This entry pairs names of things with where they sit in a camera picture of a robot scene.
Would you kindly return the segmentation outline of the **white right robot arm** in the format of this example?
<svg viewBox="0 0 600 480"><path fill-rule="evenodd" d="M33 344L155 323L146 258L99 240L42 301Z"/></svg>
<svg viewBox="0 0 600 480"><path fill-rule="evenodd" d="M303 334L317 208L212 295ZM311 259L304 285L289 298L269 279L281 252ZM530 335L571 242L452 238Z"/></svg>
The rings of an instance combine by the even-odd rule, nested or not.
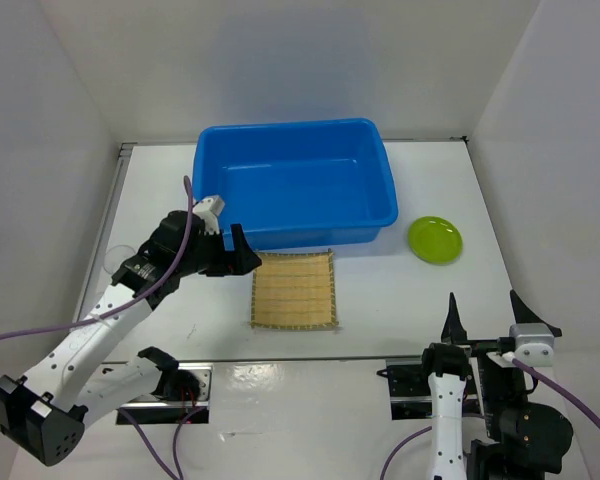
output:
<svg viewBox="0 0 600 480"><path fill-rule="evenodd" d="M423 352L418 381L431 393L431 479L542 479L558 474L573 439L573 427L557 409L531 401L538 380L514 365L548 367L562 331L510 294L514 323L504 337L471 340L457 303L449 307L441 340ZM463 447L466 388L474 377L487 438Z"/></svg>

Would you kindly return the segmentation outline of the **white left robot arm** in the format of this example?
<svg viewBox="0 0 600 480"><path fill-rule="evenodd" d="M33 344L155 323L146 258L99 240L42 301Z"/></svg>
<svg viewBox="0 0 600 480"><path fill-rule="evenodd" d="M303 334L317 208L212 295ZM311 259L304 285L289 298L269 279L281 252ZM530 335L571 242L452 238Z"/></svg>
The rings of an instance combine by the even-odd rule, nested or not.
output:
<svg viewBox="0 0 600 480"><path fill-rule="evenodd" d="M195 384L179 362L157 347L107 370L104 360L180 285L182 278L242 276L261 265L241 225L226 249L213 213L170 212L137 253L125 259L92 309L38 364L18 378L0 378L0 432L47 467L63 461L86 429L125 403L164 400Z"/></svg>

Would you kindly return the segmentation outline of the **green plastic plate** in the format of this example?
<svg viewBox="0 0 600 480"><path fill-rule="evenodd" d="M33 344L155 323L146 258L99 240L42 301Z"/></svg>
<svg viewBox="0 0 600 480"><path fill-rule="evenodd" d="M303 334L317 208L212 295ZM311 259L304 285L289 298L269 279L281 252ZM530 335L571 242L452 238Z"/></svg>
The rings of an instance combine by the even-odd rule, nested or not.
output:
<svg viewBox="0 0 600 480"><path fill-rule="evenodd" d="M412 253L422 261L446 265L456 261L463 252L463 238L450 221L437 216L414 220L406 233Z"/></svg>

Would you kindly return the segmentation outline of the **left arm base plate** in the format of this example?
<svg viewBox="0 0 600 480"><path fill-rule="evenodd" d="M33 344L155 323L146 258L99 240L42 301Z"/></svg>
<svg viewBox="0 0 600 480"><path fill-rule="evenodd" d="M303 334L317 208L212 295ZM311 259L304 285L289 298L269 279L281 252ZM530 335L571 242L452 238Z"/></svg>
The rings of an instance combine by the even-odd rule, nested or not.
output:
<svg viewBox="0 0 600 480"><path fill-rule="evenodd" d="M174 380L158 394L144 394L122 406L139 425L209 422L213 367L210 363L181 363Z"/></svg>

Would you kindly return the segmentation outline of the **bamboo placemat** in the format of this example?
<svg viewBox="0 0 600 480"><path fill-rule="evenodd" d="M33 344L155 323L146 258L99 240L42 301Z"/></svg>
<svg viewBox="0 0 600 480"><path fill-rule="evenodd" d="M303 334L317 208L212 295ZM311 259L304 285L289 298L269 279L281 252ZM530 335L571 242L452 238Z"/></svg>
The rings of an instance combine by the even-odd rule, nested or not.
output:
<svg viewBox="0 0 600 480"><path fill-rule="evenodd" d="M333 252L258 254L250 326L285 331L332 330L336 314Z"/></svg>

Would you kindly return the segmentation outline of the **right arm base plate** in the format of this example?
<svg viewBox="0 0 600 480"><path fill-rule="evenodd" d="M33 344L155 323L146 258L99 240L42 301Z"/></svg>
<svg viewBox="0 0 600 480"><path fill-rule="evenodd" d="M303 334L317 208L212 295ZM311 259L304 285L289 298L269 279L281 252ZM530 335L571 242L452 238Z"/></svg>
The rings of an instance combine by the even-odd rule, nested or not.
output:
<svg viewBox="0 0 600 480"><path fill-rule="evenodd" d="M387 381L393 420L414 420L443 415L481 418L473 375L466 380L442 373L443 354L423 358L389 358L376 375Z"/></svg>

